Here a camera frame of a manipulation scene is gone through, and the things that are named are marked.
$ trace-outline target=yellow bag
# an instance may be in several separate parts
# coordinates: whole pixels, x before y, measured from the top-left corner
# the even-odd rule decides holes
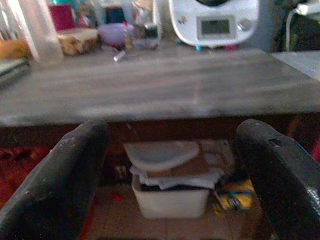
[[[21,59],[30,54],[28,44],[23,39],[0,40],[0,60]]]

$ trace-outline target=white plastic container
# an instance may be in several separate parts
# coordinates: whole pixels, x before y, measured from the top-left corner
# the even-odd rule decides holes
[[[141,191],[137,175],[132,178],[132,189],[147,219],[199,218],[205,212],[209,196],[208,189]]]
[[[64,55],[46,0],[10,0],[8,4],[34,60],[42,65],[61,62]]]

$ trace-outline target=red fabric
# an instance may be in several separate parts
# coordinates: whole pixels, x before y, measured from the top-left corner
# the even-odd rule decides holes
[[[320,164],[320,137],[315,143],[315,147],[311,153],[312,157]]]
[[[48,153],[47,147],[0,148],[0,209]]]

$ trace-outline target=white appliance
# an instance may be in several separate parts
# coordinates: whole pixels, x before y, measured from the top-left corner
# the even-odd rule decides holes
[[[193,46],[241,43],[255,32],[260,0],[169,0],[175,33]]]

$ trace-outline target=white cloth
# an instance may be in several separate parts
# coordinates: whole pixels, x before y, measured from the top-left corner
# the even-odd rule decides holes
[[[133,175],[138,175],[141,184],[147,186],[159,186],[161,190],[166,190],[177,185],[187,185],[207,189],[215,189],[216,183],[224,175],[220,168],[211,167],[209,173],[198,176],[184,177],[148,177],[147,172],[135,166],[130,168]]]

